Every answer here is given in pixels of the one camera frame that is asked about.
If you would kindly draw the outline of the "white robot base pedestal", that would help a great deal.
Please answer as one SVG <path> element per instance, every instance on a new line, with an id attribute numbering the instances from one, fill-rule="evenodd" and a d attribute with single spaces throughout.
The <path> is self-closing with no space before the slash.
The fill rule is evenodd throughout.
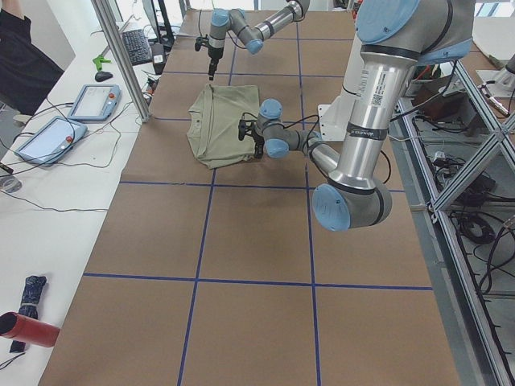
<path id="1" fill-rule="evenodd" d="M 340 142 L 345 138 L 364 65 L 360 51 L 361 41 L 355 35 L 340 95 L 330 105 L 318 106 L 320 133 L 326 142 Z"/>

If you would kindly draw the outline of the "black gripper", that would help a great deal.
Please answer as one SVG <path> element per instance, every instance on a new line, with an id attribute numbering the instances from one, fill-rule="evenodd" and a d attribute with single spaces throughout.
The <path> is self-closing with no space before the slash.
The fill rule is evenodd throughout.
<path id="1" fill-rule="evenodd" d="M 262 158 L 264 155 L 265 140 L 264 137 L 257 132 L 256 126 L 251 129 L 251 137 L 254 141 L 254 157 Z"/>
<path id="2" fill-rule="evenodd" d="M 214 80 L 216 75 L 216 69 L 219 61 L 223 58 L 224 48 L 223 47 L 212 47 L 208 48 L 208 56 L 210 58 L 210 64 L 208 69 L 208 79 Z"/>

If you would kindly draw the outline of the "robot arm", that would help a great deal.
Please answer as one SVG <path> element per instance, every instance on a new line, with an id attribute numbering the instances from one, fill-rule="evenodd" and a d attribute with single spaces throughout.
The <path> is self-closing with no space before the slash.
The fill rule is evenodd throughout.
<path id="1" fill-rule="evenodd" d="M 472 45 L 473 1 L 365 1 L 356 17 L 364 61 L 341 152 L 317 134 L 288 130 L 282 106 L 264 101 L 248 128 L 271 158 L 298 150 L 327 182 L 312 196 L 315 218 L 338 232 L 373 226 L 392 207 L 385 184 L 373 173 L 398 99 L 417 66 L 455 62 Z"/>
<path id="2" fill-rule="evenodd" d="M 310 6 L 309 0 L 287 1 L 286 5 L 255 27 L 251 27 L 241 9 L 225 10 L 216 8 L 212 12 L 210 30 L 207 35 L 196 38 L 195 50 L 208 49 L 210 63 L 208 78 L 214 80 L 219 61 L 225 49 L 225 40 L 233 32 L 242 43 L 242 47 L 252 55 L 257 54 L 263 43 L 291 23 L 302 21 Z"/>

